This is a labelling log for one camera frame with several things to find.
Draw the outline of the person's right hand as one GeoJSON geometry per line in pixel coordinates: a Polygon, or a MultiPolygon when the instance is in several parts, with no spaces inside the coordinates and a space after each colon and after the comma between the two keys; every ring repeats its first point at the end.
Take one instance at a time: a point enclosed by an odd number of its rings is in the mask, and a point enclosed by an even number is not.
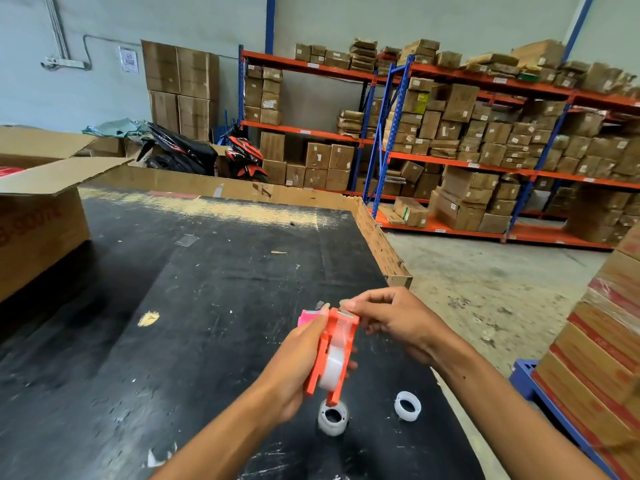
{"type": "Polygon", "coordinates": [[[420,363],[441,369],[468,348],[443,319],[405,287],[367,290],[350,299],[383,304],[383,319],[360,318],[361,327],[368,335],[388,334],[420,363]]]}

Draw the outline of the person's left hand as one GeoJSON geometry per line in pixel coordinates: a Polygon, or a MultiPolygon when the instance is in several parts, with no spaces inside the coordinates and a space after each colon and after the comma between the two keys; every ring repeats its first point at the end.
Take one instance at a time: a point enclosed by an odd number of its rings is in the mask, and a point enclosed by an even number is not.
{"type": "Polygon", "coordinates": [[[256,380],[255,386],[266,401],[269,421],[275,425],[291,420],[300,408],[317,347],[298,345],[296,328],[291,330],[256,380]]]}

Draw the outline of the orange tape dispenser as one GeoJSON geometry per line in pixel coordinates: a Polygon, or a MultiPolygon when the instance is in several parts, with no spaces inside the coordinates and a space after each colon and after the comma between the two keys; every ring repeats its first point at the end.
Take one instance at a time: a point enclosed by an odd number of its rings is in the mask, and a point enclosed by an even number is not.
{"type": "Polygon", "coordinates": [[[339,402],[359,322],[360,318],[357,315],[341,311],[338,308],[330,309],[327,325],[318,343],[314,366],[305,382],[305,393],[307,395],[313,395],[315,389],[320,388],[318,386],[318,380],[324,371],[327,349],[329,345],[332,344],[345,349],[345,363],[342,369],[340,383],[334,392],[327,392],[326,404],[334,406],[339,402]]]}

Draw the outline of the person's right forearm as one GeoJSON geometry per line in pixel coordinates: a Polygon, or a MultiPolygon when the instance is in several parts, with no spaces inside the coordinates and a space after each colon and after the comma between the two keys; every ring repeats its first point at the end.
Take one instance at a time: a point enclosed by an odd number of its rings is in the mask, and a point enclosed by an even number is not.
{"type": "Polygon", "coordinates": [[[511,480],[609,480],[466,341],[455,337],[433,359],[511,480]]]}

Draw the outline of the person's left forearm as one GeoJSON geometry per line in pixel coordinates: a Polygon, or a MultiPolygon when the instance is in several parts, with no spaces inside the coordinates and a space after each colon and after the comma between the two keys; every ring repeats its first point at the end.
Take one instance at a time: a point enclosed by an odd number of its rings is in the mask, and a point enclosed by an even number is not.
{"type": "Polygon", "coordinates": [[[249,387],[149,480],[234,480],[261,443],[293,417],[302,400],[301,387],[249,387]]]}

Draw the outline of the clear tape roll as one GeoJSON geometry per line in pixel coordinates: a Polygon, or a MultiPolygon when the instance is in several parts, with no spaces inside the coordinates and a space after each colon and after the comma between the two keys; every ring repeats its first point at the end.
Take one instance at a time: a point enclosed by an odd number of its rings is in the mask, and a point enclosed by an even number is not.
{"type": "Polygon", "coordinates": [[[324,371],[319,377],[318,386],[327,392],[334,392],[340,383],[344,363],[345,349],[332,344],[329,345],[324,371]]]}

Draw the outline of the white empty tape core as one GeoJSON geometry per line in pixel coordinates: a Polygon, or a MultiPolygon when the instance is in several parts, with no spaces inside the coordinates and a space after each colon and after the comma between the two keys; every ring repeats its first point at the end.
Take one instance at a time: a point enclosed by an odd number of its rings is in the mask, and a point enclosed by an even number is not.
{"type": "Polygon", "coordinates": [[[322,402],[317,415],[317,427],[320,432],[330,437],[343,435],[348,427],[349,411],[344,402],[334,406],[322,402]]]}
{"type": "Polygon", "coordinates": [[[422,406],[418,397],[408,391],[400,391],[394,400],[394,410],[401,420],[414,422],[418,419],[422,406]]]}

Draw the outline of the red and black scooter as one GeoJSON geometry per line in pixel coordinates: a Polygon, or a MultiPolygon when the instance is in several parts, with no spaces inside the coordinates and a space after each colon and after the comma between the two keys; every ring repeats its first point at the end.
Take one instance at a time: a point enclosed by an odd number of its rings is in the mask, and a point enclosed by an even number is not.
{"type": "Polygon", "coordinates": [[[268,183],[260,149],[251,144],[240,129],[229,130],[223,142],[226,149],[219,152],[216,161],[219,177],[268,183]]]}

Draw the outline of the orange and blue shelf rack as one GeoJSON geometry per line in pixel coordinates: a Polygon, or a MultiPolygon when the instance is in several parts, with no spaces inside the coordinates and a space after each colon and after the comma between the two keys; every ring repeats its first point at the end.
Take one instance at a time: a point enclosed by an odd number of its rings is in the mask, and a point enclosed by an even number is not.
{"type": "Polygon", "coordinates": [[[286,134],[299,134],[311,139],[328,141],[330,143],[350,144],[356,146],[354,162],[351,165],[351,174],[349,177],[349,187],[346,190],[339,190],[339,193],[345,195],[363,195],[361,191],[356,190],[356,179],[359,165],[362,159],[362,153],[365,145],[373,145],[372,139],[366,139],[367,122],[370,117],[371,108],[374,100],[374,92],[376,88],[381,88],[388,80],[388,74],[379,76],[377,71],[372,73],[359,70],[345,69],[342,66],[344,61],[338,59],[327,59],[325,55],[314,54],[313,51],[319,51],[320,46],[304,46],[297,48],[296,51],[302,51],[303,58],[286,58],[276,55],[262,54],[245,50],[242,45],[239,46],[239,115],[238,124],[240,128],[254,127],[270,132],[281,132],[286,134]],[[322,130],[291,127],[283,124],[272,124],[263,121],[251,121],[245,115],[245,78],[247,71],[256,71],[258,68],[263,70],[279,72],[299,72],[308,75],[327,77],[331,79],[343,80],[346,82],[361,83],[362,91],[360,97],[360,108],[365,110],[364,122],[360,132],[348,132],[337,129],[335,132],[326,132],[322,130]]]}

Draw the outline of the blue plastic pallet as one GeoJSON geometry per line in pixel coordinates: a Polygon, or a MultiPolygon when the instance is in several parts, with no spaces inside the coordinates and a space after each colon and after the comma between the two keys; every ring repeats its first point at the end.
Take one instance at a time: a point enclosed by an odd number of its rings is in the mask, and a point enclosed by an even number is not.
{"type": "Polygon", "coordinates": [[[537,360],[517,359],[509,376],[509,382],[523,396],[526,401],[539,407],[543,416],[573,443],[582,453],[599,466],[611,480],[622,480],[617,473],[604,461],[603,457],[588,444],[582,435],[558,406],[553,403],[551,397],[542,387],[533,380],[532,373],[537,366],[537,360]]]}

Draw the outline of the large brown cardboard box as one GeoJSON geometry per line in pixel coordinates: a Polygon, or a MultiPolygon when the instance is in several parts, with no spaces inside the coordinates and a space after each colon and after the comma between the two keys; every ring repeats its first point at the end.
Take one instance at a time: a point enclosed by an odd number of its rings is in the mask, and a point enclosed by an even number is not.
{"type": "Polygon", "coordinates": [[[162,91],[149,91],[152,122],[172,132],[180,133],[178,95],[162,91]]]}
{"type": "Polygon", "coordinates": [[[149,91],[179,94],[177,48],[153,41],[141,40],[145,78],[149,91]]]}
{"type": "Polygon", "coordinates": [[[180,95],[219,102],[220,59],[216,54],[177,47],[180,95]]]}
{"type": "Polygon", "coordinates": [[[212,100],[178,95],[179,132],[196,141],[211,142],[218,123],[219,103],[212,100]]]}

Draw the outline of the stack of red striped cartons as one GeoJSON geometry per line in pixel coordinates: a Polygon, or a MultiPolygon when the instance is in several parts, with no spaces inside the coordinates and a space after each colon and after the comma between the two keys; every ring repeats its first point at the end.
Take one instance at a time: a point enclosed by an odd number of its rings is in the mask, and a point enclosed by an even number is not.
{"type": "Polygon", "coordinates": [[[590,280],[532,377],[620,480],[640,480],[640,223],[590,280]]]}

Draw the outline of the green tarp bundle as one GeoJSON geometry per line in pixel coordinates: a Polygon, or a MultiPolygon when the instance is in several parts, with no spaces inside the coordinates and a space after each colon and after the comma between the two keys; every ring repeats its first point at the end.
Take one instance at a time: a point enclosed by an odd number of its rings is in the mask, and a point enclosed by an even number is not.
{"type": "Polygon", "coordinates": [[[82,129],[81,133],[90,136],[116,137],[120,139],[142,138],[150,135],[148,122],[130,118],[107,121],[99,125],[89,125],[82,129]]]}

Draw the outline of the blue steel column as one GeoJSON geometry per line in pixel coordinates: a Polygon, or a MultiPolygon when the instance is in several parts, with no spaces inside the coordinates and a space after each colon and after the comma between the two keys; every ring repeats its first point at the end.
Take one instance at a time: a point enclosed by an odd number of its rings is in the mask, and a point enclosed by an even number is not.
{"type": "Polygon", "coordinates": [[[274,55],[276,0],[266,0],[264,53],[274,55]]]}
{"type": "Polygon", "coordinates": [[[580,31],[588,17],[589,11],[593,5],[595,0],[580,0],[578,2],[577,7],[574,10],[574,14],[569,23],[569,27],[564,35],[563,44],[564,44],[564,54],[562,58],[562,62],[569,60],[572,49],[575,46],[575,43],[578,40],[580,35],[580,31]]]}

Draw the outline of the open brown cardboard box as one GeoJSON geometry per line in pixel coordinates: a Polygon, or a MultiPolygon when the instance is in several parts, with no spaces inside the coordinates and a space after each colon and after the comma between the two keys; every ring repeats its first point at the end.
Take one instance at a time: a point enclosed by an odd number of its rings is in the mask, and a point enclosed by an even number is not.
{"type": "Polygon", "coordinates": [[[0,303],[90,239],[78,186],[126,165],[96,137],[0,126],[0,303]]]}

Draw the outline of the grey wall conduit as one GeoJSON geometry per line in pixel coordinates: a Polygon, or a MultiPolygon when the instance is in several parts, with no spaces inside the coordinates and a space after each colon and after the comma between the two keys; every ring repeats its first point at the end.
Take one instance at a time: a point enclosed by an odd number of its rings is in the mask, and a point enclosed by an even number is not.
{"type": "Polygon", "coordinates": [[[44,0],[47,13],[49,15],[54,41],[58,50],[58,54],[48,56],[41,67],[44,70],[53,72],[59,69],[77,69],[89,72],[92,69],[91,62],[76,61],[71,58],[67,40],[63,31],[63,24],[60,18],[60,12],[55,0],[44,0]]]}

